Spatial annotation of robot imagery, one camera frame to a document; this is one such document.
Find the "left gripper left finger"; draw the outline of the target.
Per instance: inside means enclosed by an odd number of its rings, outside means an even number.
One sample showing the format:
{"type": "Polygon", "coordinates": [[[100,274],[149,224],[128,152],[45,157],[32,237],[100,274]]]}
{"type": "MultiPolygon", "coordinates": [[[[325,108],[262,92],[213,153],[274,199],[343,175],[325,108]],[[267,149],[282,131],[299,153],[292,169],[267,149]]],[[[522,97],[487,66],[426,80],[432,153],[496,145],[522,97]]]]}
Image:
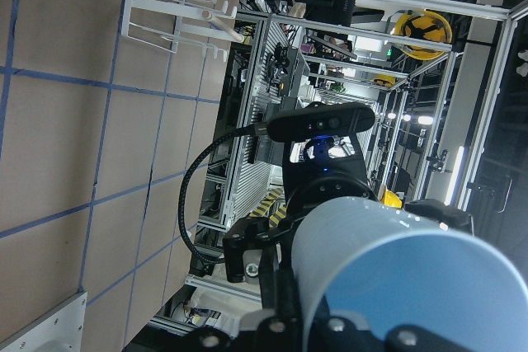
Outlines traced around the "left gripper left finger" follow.
{"type": "Polygon", "coordinates": [[[294,306],[263,308],[239,322],[238,334],[204,326],[193,331],[194,351],[307,351],[302,311],[294,306]]]}

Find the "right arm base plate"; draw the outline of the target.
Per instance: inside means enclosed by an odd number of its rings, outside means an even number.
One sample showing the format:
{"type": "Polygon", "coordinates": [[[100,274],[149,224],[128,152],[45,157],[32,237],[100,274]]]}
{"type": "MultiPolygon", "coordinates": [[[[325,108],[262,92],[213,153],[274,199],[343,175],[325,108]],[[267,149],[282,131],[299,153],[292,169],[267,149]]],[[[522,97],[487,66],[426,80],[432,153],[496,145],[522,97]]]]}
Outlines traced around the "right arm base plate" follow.
{"type": "Polygon", "coordinates": [[[1,351],[80,351],[87,292],[76,293],[1,343],[1,351]]]}

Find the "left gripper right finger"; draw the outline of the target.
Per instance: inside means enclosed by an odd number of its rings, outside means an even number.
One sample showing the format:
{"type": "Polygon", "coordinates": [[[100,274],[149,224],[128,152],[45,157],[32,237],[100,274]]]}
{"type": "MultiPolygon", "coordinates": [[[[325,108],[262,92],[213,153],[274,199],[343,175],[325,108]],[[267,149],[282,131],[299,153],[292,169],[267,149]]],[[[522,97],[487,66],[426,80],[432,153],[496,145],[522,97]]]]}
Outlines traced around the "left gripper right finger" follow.
{"type": "Polygon", "coordinates": [[[376,336],[386,336],[396,326],[419,326],[472,351],[527,351],[527,319],[477,318],[471,321],[411,321],[371,319],[376,336]]]}

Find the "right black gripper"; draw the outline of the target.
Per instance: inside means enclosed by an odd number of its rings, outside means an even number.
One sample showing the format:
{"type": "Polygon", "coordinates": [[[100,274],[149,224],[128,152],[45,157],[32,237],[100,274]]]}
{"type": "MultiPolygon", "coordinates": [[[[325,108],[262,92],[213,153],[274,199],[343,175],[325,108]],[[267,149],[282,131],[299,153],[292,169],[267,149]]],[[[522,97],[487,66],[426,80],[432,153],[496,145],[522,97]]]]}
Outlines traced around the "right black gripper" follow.
{"type": "Polygon", "coordinates": [[[468,232],[469,214],[435,199],[401,204],[390,193],[375,198],[359,177],[364,163],[331,158],[328,139],[309,140],[302,162],[283,161],[286,216],[277,225],[263,216],[239,219],[223,240],[228,280],[259,280],[262,306],[302,311],[307,351],[460,351],[463,346],[419,326],[401,325],[376,336],[370,319],[342,297],[329,304],[329,288],[345,266],[370,259],[394,244],[389,221],[410,214],[436,226],[468,232]]]}

